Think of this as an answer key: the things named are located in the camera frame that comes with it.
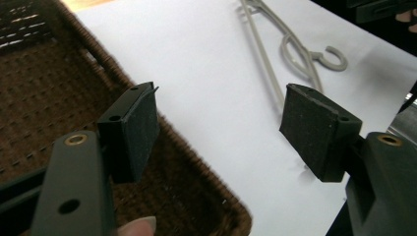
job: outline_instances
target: white surface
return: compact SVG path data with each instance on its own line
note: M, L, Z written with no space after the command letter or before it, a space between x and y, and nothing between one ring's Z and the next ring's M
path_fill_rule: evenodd
M348 69L316 63L325 93L384 131L417 74L416 59L308 0L266 1L307 48L340 49ZM238 0L115 1L78 14L137 83L154 81L162 114L253 216L251 235L325 235L344 184L323 184L278 132L266 73ZM282 88L308 85L278 52L282 34L254 16Z

